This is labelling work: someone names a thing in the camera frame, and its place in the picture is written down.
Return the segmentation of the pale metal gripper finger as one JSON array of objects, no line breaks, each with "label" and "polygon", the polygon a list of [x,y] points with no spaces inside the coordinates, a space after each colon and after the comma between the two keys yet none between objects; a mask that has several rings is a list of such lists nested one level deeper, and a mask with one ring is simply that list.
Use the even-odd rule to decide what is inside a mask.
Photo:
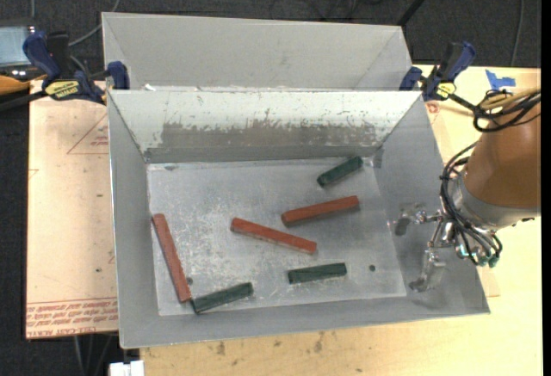
[{"label": "pale metal gripper finger", "polygon": [[409,287],[418,293],[435,289],[439,286],[445,270],[446,262],[440,257],[439,251],[428,248],[424,252],[421,272],[416,280],[409,283]]},{"label": "pale metal gripper finger", "polygon": [[396,236],[404,236],[409,225],[423,225],[430,221],[432,221],[432,216],[423,208],[403,208],[399,211],[399,217],[393,224],[394,234]]}]

